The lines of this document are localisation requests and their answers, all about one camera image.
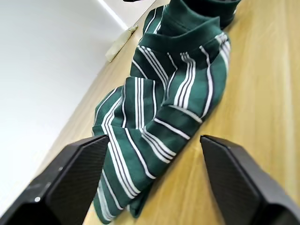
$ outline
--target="green fabric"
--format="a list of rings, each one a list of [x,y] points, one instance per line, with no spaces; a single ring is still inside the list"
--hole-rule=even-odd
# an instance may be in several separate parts
[[[154,180],[222,97],[230,43],[220,18],[209,12],[228,20],[239,1],[228,3],[224,12],[224,2],[199,2],[214,8],[202,8],[204,16],[184,0],[171,0],[149,13],[130,77],[96,108],[94,135],[110,138],[94,199],[104,224],[126,207],[133,217],[140,215]]]

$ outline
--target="black plastic part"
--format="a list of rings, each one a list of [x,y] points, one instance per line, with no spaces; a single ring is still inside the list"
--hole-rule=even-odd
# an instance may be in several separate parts
[[[200,139],[211,190],[227,225],[300,225],[300,209],[239,145]]]
[[[81,225],[97,191],[107,136],[67,145],[22,192],[0,225]]]

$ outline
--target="white wall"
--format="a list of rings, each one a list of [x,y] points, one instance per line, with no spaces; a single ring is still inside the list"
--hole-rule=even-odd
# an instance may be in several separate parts
[[[33,178],[123,31],[99,1],[1,1],[0,215]]]
[[[124,2],[123,0],[100,1],[105,1],[128,27],[134,25],[144,12],[155,2],[155,0],[141,0],[136,2]]]

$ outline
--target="wooden table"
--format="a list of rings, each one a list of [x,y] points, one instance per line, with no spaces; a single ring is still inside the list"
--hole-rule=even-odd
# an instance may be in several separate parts
[[[155,6],[168,1],[158,0]],[[128,212],[117,225],[219,225],[210,195],[201,134],[238,143],[300,204],[300,1],[243,0],[227,28],[230,72],[219,106],[159,179],[141,216]],[[142,26],[116,59],[99,73],[52,148],[91,135],[94,108],[129,74]],[[99,225],[91,207],[85,225]]]

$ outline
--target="white light strip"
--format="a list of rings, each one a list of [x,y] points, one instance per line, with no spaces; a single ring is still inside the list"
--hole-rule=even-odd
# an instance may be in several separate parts
[[[98,0],[99,3],[108,11],[108,13],[115,19],[123,30],[127,30],[128,26],[118,17],[118,15],[107,5],[104,0]]]

